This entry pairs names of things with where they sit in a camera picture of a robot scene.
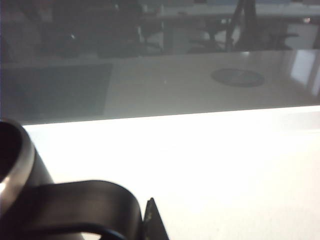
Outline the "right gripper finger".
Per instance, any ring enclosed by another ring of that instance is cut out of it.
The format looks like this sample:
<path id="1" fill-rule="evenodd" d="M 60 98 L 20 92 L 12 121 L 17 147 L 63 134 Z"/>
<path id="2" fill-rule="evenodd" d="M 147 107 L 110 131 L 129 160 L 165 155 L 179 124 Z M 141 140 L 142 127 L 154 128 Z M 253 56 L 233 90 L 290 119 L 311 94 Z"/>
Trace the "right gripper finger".
<path id="1" fill-rule="evenodd" d="M 153 197 L 147 201 L 145 208 L 143 218 L 143 239 L 169 240 L 165 225 Z"/>

